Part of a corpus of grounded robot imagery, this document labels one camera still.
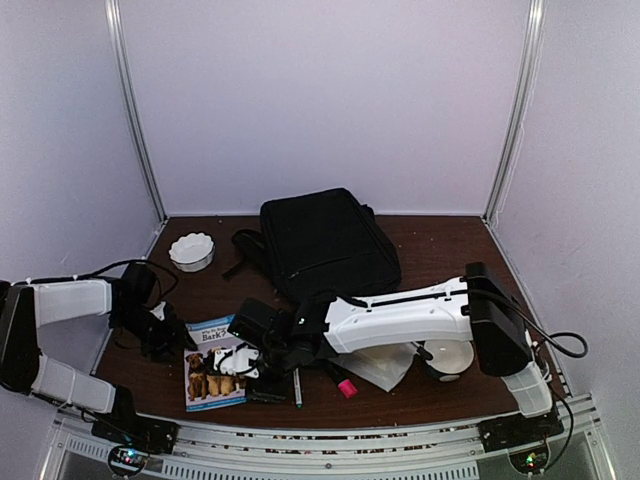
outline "dog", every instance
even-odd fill
[[[196,397],[205,400],[207,398],[207,381],[202,354],[192,353],[185,360],[189,364],[189,400],[193,402]]]
[[[220,375],[214,368],[216,351],[220,350],[220,347],[212,348],[207,352],[207,358],[204,363],[206,365],[207,375],[207,387],[209,395],[212,397],[218,397],[222,395],[226,397],[236,391],[236,380],[238,377],[229,375]]]

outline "pink cap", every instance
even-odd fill
[[[351,380],[344,380],[343,382],[340,382],[338,384],[338,388],[347,398],[351,398],[358,393],[358,389],[353,385],[353,383],[351,383]]]

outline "black backpack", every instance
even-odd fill
[[[373,211],[344,188],[268,201],[260,224],[262,233],[239,230],[232,241],[292,302],[324,291],[390,293],[400,283],[393,244]],[[224,277],[230,279],[241,265]]]

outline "scalloped bowl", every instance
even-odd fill
[[[190,233],[173,242],[169,257],[177,268],[183,272],[193,273],[211,263],[215,247],[209,235]]]

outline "white plastic bag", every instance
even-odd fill
[[[333,363],[390,392],[404,378],[413,362],[416,347],[410,343],[363,348],[339,355]]]

